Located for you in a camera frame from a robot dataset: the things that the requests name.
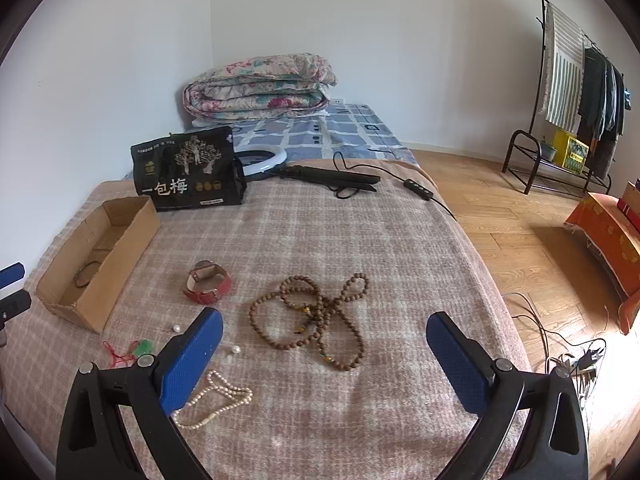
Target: blue object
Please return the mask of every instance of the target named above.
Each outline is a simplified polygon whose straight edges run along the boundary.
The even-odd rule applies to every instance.
[[[482,416],[489,406],[489,384],[486,377],[438,314],[429,316],[426,335],[431,351],[465,411]]]
[[[222,332],[222,314],[215,308],[205,308],[184,334],[167,344],[180,338],[182,346],[161,378],[160,405],[167,415],[180,410],[189,400],[222,339]]]
[[[22,264],[13,264],[6,269],[0,270],[0,288],[5,288],[23,278],[24,267]]]
[[[387,158],[417,164],[411,150],[367,105],[330,104],[326,111],[327,116],[235,122],[232,129],[234,145],[281,146],[287,150],[287,159],[293,161],[332,158],[336,151],[347,156],[345,150],[350,148],[349,158]],[[382,151],[372,153],[369,148]]]

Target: potted plant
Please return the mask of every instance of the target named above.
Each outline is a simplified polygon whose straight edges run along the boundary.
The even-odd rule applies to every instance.
[[[554,157],[558,152],[558,150],[556,150],[551,144],[546,142],[546,137],[542,137],[542,142],[540,142],[540,151],[542,152],[542,158],[549,162],[553,162]]]

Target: blue checkered bed sheet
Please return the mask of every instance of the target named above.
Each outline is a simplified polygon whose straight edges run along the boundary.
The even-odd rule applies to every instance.
[[[389,158],[417,164],[385,123],[367,105],[329,105],[327,116],[237,121],[230,126],[234,145],[270,144],[287,151],[287,160]]]

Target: orange cloth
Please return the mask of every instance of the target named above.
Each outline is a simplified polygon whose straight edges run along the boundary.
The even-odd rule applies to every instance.
[[[628,299],[620,305],[620,329],[627,334],[640,306],[640,233],[618,209],[618,199],[589,193],[564,223],[581,228],[599,248]]]

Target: pearl necklace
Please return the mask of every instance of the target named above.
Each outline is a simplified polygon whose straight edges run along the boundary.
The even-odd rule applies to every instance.
[[[216,376],[224,384],[224,386],[218,386],[217,384],[215,384],[212,380],[212,376]],[[199,430],[205,424],[208,424],[214,418],[216,418],[220,413],[227,412],[228,410],[232,410],[233,408],[237,408],[238,406],[241,406],[243,404],[251,403],[254,393],[251,391],[250,388],[233,386],[217,371],[210,370],[207,373],[207,381],[209,381],[210,386],[207,386],[206,388],[201,390],[195,397],[193,397],[192,400],[187,402],[183,408],[181,408],[180,410],[175,410],[172,413],[171,417],[174,420],[175,425],[178,426],[178,428],[181,428],[182,430]],[[219,394],[224,395],[227,399],[232,400],[233,403],[229,404],[228,406],[222,406],[222,408],[218,408],[214,412],[209,413],[209,415],[203,418],[200,422],[196,422],[195,424],[187,425],[187,424],[181,424],[180,422],[178,422],[178,414],[184,408],[190,408],[209,392],[218,392]]]

